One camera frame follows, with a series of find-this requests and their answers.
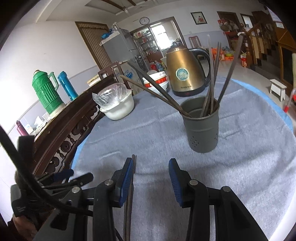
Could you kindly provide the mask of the dark carved wooden sideboard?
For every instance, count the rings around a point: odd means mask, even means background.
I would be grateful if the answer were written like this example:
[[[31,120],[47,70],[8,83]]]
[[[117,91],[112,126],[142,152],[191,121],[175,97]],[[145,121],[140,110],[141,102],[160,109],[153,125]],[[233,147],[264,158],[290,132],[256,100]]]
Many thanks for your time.
[[[46,125],[36,136],[33,161],[29,164],[33,175],[69,169],[78,146],[104,117],[92,95],[116,82],[113,75],[85,90]]]

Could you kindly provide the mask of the grey metal utensil holder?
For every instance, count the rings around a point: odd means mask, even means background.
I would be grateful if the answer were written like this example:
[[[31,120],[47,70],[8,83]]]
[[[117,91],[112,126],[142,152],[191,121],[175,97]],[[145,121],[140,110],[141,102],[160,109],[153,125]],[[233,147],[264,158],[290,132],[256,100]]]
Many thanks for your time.
[[[219,108],[201,117],[205,97],[187,99],[181,107],[190,116],[182,116],[190,148],[198,153],[208,153],[218,144]]]

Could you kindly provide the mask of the purple water bottle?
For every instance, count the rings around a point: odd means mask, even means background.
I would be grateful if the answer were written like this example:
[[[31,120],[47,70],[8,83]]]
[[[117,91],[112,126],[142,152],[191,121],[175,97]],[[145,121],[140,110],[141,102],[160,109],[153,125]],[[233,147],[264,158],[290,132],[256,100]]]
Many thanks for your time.
[[[16,129],[21,136],[28,136],[29,135],[19,120],[16,121]]]

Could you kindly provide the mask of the white bowl with plastic bag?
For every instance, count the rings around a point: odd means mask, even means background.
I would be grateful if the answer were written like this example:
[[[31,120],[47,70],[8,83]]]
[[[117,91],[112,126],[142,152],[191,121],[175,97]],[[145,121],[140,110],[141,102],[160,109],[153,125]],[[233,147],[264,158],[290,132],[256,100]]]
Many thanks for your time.
[[[132,90],[123,83],[115,83],[92,93],[92,98],[99,105],[99,110],[113,121],[129,115],[134,109]]]

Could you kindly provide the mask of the grey table cloth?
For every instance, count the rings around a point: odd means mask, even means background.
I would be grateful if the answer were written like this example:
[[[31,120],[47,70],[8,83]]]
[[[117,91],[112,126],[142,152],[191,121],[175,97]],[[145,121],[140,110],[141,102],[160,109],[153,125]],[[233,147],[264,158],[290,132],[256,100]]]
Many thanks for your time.
[[[135,155],[131,240],[184,240],[189,210],[179,206],[168,162],[208,187],[229,186],[269,240],[284,240],[295,224],[295,136],[290,117],[263,93],[231,81],[219,109],[217,147],[205,154],[189,144],[181,115],[141,92],[125,118],[98,121],[72,168],[92,173],[90,187],[110,178]]]

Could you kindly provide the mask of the blue thermos bottle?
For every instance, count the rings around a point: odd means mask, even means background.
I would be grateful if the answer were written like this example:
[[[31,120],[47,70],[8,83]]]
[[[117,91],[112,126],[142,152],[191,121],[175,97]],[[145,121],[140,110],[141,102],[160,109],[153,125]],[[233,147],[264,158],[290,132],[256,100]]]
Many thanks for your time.
[[[76,90],[74,89],[74,87],[72,86],[70,80],[68,79],[65,71],[62,71],[58,75],[58,80],[71,101],[73,101],[74,99],[76,99],[78,97],[78,94],[77,94]]]

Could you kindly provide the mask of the green thermos jug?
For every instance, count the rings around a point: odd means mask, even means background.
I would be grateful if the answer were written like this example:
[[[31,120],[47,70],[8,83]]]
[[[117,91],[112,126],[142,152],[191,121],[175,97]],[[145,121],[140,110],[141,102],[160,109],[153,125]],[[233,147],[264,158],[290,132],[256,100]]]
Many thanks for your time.
[[[59,84],[53,72],[48,74],[36,70],[33,75],[32,87],[49,115],[52,115],[59,107],[65,105],[57,92]]]

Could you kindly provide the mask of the gold electric kettle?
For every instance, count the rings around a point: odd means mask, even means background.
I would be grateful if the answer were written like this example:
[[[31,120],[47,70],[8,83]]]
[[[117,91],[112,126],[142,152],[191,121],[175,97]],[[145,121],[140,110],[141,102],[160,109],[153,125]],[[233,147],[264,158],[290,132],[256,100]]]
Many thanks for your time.
[[[199,94],[208,86],[211,73],[207,75],[198,56],[210,63],[210,56],[204,49],[188,49],[176,42],[166,53],[166,72],[174,95],[187,97]]]

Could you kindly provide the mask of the grey refrigerator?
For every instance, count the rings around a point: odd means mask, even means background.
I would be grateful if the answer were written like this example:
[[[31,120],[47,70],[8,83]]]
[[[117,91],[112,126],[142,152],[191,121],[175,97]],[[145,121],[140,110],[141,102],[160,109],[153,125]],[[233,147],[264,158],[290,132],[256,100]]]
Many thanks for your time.
[[[147,71],[144,57],[128,30],[119,28],[101,40],[100,46],[104,48],[112,64],[119,63],[123,75],[135,81],[142,81],[137,72],[127,64],[130,62],[136,68]]]

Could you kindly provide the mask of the orange cardboard boxes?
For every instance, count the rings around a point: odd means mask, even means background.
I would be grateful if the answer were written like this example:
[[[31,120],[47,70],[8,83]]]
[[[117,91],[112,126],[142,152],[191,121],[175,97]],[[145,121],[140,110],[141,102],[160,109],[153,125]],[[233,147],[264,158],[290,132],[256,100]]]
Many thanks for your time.
[[[212,48],[212,55],[214,60],[216,59],[216,56],[217,56],[217,50],[218,48]],[[232,61],[233,59],[234,59],[233,51],[228,50],[227,48],[220,49],[220,56],[219,56],[220,61]]]

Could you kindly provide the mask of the small white stool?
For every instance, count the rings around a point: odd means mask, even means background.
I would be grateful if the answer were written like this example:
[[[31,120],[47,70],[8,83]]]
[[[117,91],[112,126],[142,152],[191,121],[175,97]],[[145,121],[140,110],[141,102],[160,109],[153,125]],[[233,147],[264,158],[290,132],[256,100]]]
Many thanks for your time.
[[[276,79],[270,79],[269,81],[270,81],[269,93],[272,94],[274,92],[280,97],[280,101],[285,100],[285,91],[287,87]]]

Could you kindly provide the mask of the red plastic child chair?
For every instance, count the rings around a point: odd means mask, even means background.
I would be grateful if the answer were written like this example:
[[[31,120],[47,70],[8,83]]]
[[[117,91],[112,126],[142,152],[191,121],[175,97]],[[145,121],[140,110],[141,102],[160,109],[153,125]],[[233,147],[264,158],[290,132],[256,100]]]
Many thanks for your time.
[[[295,101],[295,92],[296,92],[296,88],[294,88],[294,89],[292,90],[292,92],[291,92],[291,94],[290,94],[290,97],[289,97],[289,99],[288,99],[288,102],[287,102],[287,104],[286,104],[286,105],[284,106],[284,108],[283,108],[283,111],[284,111],[285,113],[288,112],[288,110],[289,110],[289,108],[290,108],[290,105],[291,105],[292,101]]]

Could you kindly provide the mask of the wooden stair railing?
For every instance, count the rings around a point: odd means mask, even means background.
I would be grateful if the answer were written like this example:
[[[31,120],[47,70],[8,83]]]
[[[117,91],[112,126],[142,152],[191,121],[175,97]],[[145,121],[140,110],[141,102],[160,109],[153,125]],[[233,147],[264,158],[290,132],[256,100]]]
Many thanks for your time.
[[[245,34],[247,58],[252,58],[252,65],[260,65],[268,55],[274,54],[274,59],[283,70],[285,52],[295,53],[295,40],[282,22],[261,20],[253,27],[240,25]]]

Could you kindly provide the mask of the wooden chair by wall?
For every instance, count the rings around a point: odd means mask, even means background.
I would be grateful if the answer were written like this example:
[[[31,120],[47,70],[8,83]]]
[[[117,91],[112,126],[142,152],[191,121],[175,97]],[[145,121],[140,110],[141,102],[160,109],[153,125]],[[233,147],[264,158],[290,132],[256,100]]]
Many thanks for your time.
[[[192,49],[205,49],[205,47],[201,44],[201,41],[198,36],[189,37],[189,41]]]

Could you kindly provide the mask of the framed wall picture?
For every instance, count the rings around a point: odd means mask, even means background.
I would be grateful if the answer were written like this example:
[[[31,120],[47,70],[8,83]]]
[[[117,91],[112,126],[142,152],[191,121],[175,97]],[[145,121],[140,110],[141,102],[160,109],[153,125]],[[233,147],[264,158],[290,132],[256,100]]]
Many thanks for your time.
[[[207,21],[201,11],[191,13],[191,16],[196,25],[207,24]]]

